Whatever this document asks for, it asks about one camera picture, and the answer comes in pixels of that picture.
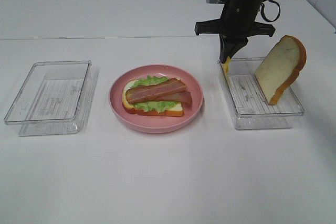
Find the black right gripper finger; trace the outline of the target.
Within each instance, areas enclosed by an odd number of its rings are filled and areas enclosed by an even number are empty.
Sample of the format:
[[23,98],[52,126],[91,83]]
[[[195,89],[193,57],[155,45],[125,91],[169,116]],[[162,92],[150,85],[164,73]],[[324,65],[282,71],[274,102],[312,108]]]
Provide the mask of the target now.
[[232,58],[235,53],[245,47],[248,39],[227,39],[227,56]]
[[227,61],[227,58],[229,57],[229,43],[225,36],[220,36],[219,40],[221,46],[219,59],[221,63],[225,63]]

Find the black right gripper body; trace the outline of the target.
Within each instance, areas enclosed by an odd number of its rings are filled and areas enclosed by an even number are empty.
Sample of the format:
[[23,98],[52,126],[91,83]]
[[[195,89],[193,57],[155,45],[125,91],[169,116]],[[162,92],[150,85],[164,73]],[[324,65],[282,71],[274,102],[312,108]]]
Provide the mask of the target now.
[[232,0],[211,0],[212,4],[223,4],[219,19],[196,22],[195,33],[219,34],[225,37],[247,38],[256,35],[273,36],[275,27],[255,21],[258,10],[264,0],[243,0],[242,6]]

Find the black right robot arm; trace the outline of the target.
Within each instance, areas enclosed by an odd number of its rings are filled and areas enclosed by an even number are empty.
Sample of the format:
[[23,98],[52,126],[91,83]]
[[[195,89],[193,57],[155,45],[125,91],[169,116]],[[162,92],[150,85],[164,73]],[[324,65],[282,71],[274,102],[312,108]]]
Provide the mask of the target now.
[[220,62],[228,63],[234,54],[245,47],[248,37],[273,36],[275,28],[265,17],[263,2],[273,0],[218,0],[224,4],[219,19],[197,22],[195,33],[218,34],[221,51]]

